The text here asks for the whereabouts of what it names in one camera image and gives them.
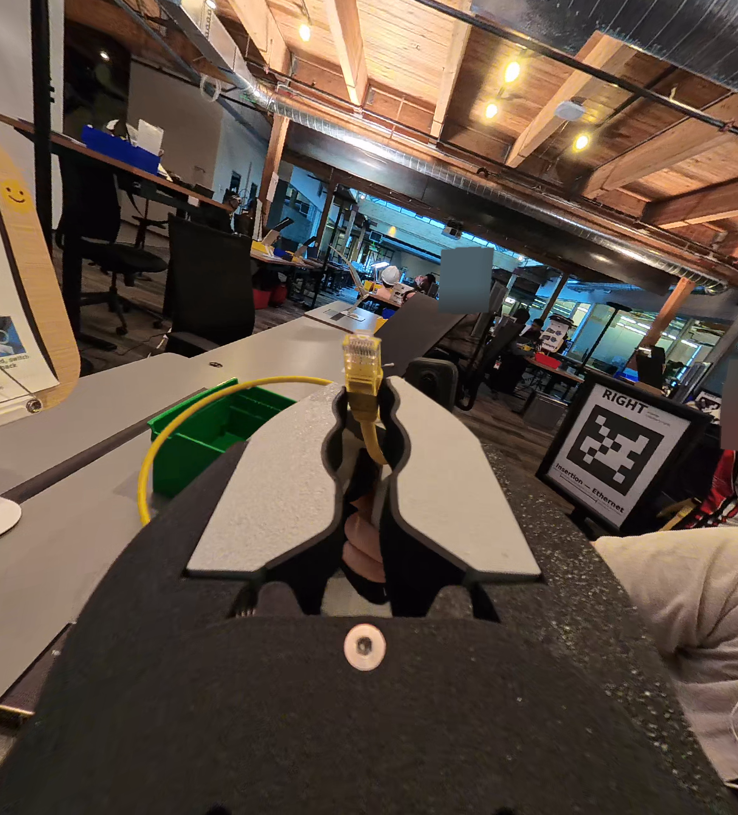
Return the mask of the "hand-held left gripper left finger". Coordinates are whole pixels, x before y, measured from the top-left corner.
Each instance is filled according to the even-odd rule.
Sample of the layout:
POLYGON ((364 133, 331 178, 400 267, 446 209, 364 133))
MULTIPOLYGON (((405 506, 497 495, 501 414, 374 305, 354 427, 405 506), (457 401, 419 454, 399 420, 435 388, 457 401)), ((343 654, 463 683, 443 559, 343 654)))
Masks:
POLYGON ((347 398, 325 385, 252 435, 186 565, 192 578, 288 585, 318 615, 338 569, 347 398))

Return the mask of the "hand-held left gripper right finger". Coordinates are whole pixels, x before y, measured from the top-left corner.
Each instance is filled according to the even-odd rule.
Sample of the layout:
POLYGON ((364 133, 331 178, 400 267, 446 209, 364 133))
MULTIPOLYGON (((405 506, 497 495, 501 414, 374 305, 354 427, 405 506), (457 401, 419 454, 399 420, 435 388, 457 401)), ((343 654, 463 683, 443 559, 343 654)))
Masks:
POLYGON ((390 468, 379 516, 395 617, 424 617, 445 587, 534 583, 541 570, 478 438, 401 377, 379 394, 390 468))

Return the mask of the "green plastic bin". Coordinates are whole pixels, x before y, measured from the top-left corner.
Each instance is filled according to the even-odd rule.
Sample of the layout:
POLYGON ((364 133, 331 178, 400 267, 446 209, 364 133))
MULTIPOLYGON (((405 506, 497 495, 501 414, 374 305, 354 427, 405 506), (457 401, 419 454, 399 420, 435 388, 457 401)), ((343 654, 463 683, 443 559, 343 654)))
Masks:
POLYGON ((230 447, 248 440, 295 401, 262 387, 227 395, 193 414, 157 453, 150 475, 154 494, 171 499, 230 447))

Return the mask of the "person's right forearm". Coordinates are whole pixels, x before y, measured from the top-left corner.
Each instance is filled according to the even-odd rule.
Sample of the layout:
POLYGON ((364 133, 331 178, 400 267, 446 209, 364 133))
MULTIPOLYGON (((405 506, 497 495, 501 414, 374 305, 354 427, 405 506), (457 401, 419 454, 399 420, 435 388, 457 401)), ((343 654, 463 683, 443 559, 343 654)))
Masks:
POLYGON ((738 801, 738 526, 602 536, 699 745, 738 801))

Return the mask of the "person's right hand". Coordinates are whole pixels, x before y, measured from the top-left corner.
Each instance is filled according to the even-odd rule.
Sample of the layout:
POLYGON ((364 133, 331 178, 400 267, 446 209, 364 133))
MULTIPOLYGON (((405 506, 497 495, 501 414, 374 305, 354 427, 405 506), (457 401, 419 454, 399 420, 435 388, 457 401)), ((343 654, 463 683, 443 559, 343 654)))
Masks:
POLYGON ((385 583, 380 533, 372 523, 375 493, 368 492, 351 503, 354 512, 344 523, 343 565, 371 584, 385 583))

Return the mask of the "black office chair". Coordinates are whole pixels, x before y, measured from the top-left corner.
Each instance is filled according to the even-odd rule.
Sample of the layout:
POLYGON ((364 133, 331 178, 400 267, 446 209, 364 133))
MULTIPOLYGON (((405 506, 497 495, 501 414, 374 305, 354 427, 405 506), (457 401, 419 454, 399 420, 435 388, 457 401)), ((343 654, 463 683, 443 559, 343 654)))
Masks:
POLYGON ((252 335, 251 248, 249 236, 169 217, 166 353, 191 358, 252 335))
POLYGON ((62 251, 62 296, 76 340, 87 345, 114 351, 116 346, 90 337, 81 329, 83 306, 105 305, 114 313, 119 326, 116 332, 128 332, 125 311, 130 302, 118 290, 121 278, 134 285, 142 274, 160 273, 168 264, 158 255, 119 242, 121 206, 116 175, 112 168, 93 160, 59 157, 62 182, 62 211, 54 232, 54 241, 62 251), (108 290, 84 292, 82 266, 95 264, 110 275, 108 290))

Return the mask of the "blue storage bin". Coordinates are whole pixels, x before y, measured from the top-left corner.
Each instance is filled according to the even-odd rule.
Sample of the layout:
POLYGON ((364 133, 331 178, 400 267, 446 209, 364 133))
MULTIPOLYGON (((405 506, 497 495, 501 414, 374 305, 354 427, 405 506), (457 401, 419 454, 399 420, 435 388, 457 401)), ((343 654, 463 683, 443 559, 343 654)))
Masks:
POLYGON ((154 176, 159 174, 160 158, 130 141, 89 125, 81 129, 80 140, 86 148, 104 157, 118 160, 154 176))

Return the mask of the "black floor lamp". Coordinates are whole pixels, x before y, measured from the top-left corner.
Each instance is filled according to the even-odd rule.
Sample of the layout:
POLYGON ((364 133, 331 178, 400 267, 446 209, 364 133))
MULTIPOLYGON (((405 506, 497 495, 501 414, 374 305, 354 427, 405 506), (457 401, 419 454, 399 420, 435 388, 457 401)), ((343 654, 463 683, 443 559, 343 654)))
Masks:
POLYGON ((52 151, 51 42, 48 1, 30 1, 32 124, 35 201, 42 235, 52 252, 52 151))

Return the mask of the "long silver spiral duct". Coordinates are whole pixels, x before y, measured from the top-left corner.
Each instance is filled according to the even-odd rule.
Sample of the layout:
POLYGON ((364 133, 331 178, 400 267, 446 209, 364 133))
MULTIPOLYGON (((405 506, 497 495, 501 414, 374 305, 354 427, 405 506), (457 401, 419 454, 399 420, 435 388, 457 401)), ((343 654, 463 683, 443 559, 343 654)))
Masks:
POLYGON ((509 191, 487 178, 364 139, 277 98, 246 68, 223 67, 219 73, 249 103, 290 121, 290 149, 303 159, 390 190, 414 208, 432 209, 444 221, 458 221, 490 241, 519 245, 530 257, 558 260, 656 293, 665 293, 674 277, 713 293, 729 285, 690 261, 633 250, 627 241, 588 227, 582 217, 552 208, 530 190, 509 191))

